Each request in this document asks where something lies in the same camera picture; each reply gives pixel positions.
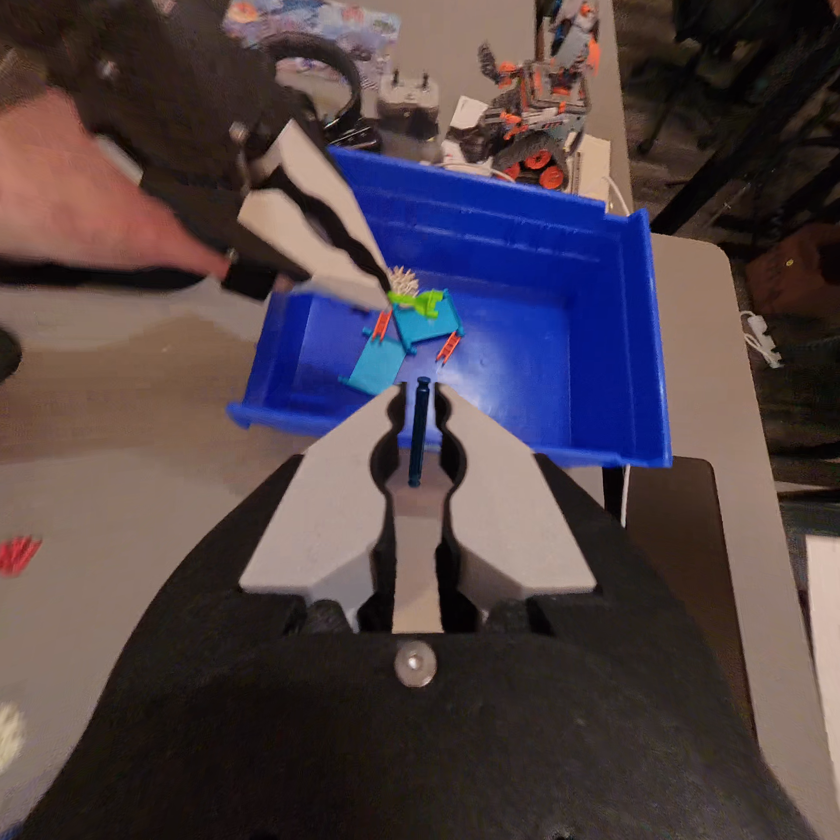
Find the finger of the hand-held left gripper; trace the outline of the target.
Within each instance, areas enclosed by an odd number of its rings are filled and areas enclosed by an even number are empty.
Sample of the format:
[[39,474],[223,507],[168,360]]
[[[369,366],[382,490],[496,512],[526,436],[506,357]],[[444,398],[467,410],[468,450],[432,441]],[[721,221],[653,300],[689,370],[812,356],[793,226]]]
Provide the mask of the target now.
[[262,186],[285,193],[332,247],[364,273],[390,284],[390,271],[355,194],[329,151],[289,120],[262,155]]
[[333,245],[306,219],[287,194],[277,189],[254,190],[245,198],[239,224],[305,270],[301,293],[344,301],[364,310],[385,310],[389,277],[382,285],[361,258],[350,256],[347,245]]

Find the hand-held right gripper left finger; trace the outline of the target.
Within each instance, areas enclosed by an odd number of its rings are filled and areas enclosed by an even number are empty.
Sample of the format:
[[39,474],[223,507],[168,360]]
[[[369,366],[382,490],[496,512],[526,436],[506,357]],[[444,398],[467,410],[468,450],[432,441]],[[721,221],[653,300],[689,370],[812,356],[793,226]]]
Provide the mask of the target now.
[[399,464],[405,385],[391,385],[296,459],[238,585],[338,605],[354,632],[392,629],[396,537],[387,481]]

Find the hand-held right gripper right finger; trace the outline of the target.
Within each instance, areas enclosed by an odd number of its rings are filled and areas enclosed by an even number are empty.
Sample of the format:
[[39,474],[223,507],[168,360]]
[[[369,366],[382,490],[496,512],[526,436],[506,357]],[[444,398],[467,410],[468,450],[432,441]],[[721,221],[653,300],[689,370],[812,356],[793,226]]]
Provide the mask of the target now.
[[595,576],[529,446],[450,385],[435,386],[451,481],[436,549],[440,621],[472,633],[504,602],[588,595]]

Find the lime green double-ended connector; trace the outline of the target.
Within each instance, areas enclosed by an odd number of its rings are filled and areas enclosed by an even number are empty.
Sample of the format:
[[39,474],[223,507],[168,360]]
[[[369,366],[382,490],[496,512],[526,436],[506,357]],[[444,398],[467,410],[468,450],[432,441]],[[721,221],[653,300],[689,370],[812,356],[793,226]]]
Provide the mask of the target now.
[[395,312],[414,312],[423,319],[436,320],[439,315],[438,305],[445,299],[445,291],[432,289],[409,295],[391,290],[387,297]]

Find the blue rod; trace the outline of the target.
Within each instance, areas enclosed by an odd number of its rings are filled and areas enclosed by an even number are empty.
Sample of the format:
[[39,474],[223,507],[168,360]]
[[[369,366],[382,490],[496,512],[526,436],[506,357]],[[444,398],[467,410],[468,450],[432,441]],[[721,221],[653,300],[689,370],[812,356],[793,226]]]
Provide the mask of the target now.
[[430,396],[430,378],[427,376],[419,376],[416,380],[413,429],[409,453],[410,458],[408,463],[407,484],[411,488],[418,488],[422,483],[427,431],[427,413]]

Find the blue storage bin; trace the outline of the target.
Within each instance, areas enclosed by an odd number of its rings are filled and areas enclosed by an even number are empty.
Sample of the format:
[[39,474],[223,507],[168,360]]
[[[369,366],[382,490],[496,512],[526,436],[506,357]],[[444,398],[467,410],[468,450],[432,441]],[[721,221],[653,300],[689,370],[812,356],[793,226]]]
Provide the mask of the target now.
[[397,382],[450,385],[560,466],[669,467],[648,216],[534,186],[353,150],[333,158],[385,259],[448,290],[465,329],[405,358]]

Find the person's left hand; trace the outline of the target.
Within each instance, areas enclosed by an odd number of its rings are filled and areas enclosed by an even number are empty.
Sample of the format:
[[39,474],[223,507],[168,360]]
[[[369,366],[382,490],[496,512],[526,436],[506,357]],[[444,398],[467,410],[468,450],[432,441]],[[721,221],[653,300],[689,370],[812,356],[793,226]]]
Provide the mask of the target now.
[[107,159],[74,102],[54,88],[2,114],[1,256],[218,279],[229,268]]

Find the grey controller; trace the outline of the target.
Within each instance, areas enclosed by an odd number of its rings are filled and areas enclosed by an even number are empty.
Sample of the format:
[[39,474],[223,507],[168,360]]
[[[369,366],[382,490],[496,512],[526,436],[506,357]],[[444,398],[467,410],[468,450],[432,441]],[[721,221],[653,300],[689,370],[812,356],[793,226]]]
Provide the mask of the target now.
[[379,82],[375,100],[381,126],[418,141],[431,141],[439,132],[440,90],[428,71],[417,77],[399,69],[385,73]]

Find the black headphones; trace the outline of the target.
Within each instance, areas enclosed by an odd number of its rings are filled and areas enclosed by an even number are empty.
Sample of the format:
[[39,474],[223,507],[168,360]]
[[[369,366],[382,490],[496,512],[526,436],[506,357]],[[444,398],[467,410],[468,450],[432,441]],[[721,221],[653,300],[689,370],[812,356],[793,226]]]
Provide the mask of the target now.
[[257,49],[265,53],[274,65],[282,60],[315,60],[335,70],[348,85],[350,95],[341,109],[330,119],[320,119],[312,100],[302,91],[301,103],[306,116],[314,119],[328,145],[338,148],[381,153],[382,134],[375,121],[362,114],[361,74],[351,56],[337,43],[320,35],[299,31],[283,31],[263,40]]

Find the colourful printed box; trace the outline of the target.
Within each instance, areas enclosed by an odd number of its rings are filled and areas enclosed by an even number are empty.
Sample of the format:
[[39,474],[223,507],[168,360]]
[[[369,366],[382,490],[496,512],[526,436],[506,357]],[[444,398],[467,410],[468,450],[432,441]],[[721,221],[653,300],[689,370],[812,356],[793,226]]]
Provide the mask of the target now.
[[334,41],[350,53],[376,56],[396,43],[401,24],[396,14],[342,2],[233,1],[227,5],[222,29],[246,46],[300,33]]

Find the grey orange brick robot model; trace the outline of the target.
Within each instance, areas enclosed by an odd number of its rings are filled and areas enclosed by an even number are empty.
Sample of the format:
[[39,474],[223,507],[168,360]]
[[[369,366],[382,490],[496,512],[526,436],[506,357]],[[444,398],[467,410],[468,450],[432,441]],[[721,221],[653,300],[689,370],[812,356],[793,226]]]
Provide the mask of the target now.
[[458,100],[440,164],[570,193],[570,165],[592,110],[589,79],[600,62],[600,5],[536,2],[535,9],[533,58],[501,61],[488,42],[479,46],[481,75],[497,95],[488,104]]

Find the red fan connector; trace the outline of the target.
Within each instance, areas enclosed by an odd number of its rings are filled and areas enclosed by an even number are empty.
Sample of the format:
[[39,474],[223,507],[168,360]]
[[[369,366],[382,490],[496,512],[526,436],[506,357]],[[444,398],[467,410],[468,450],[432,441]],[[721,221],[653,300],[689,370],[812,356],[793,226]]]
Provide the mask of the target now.
[[30,535],[12,537],[1,542],[1,576],[19,576],[39,551],[43,541]]

